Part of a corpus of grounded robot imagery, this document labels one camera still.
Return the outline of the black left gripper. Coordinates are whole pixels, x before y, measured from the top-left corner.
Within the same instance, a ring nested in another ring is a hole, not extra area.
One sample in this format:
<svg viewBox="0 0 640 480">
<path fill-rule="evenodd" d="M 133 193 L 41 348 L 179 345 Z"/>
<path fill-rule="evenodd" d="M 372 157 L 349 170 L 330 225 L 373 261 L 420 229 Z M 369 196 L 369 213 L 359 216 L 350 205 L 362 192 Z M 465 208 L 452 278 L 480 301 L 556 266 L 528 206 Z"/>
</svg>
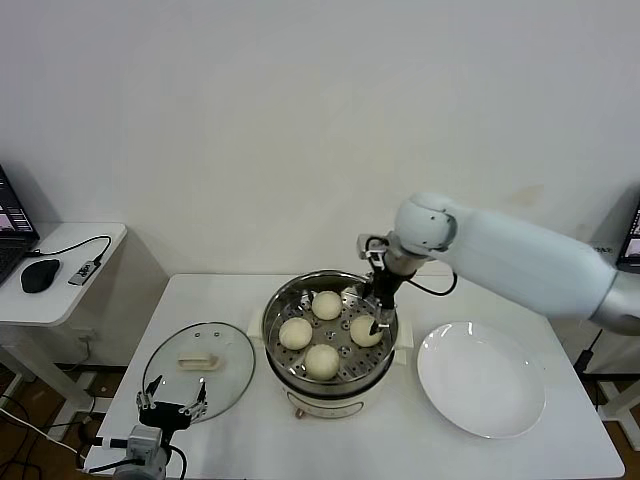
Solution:
<svg viewBox="0 0 640 480">
<path fill-rule="evenodd" d="M 188 405 L 168 402 L 154 403 L 153 395 L 163 380 L 159 375 L 144 386 L 136 395 L 136 405 L 139 409 L 139 421 L 149 427 L 157 428 L 188 428 L 191 418 L 200 418 L 207 411 L 206 381 L 199 379 L 199 386 L 195 399 Z"/>
</svg>

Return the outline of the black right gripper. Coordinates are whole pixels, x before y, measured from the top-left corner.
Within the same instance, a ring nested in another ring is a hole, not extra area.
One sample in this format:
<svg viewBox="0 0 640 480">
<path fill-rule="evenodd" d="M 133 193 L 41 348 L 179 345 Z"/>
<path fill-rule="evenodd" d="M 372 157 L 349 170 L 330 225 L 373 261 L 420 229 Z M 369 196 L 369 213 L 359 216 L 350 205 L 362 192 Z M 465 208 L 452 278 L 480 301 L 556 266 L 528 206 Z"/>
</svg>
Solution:
<svg viewBox="0 0 640 480">
<path fill-rule="evenodd" d="M 389 330 L 395 322 L 395 294 L 402 283 L 402 276 L 387 269 L 375 269 L 372 280 L 363 284 L 361 298 L 370 302 L 375 297 L 379 303 L 369 329 L 371 336 Z"/>
</svg>

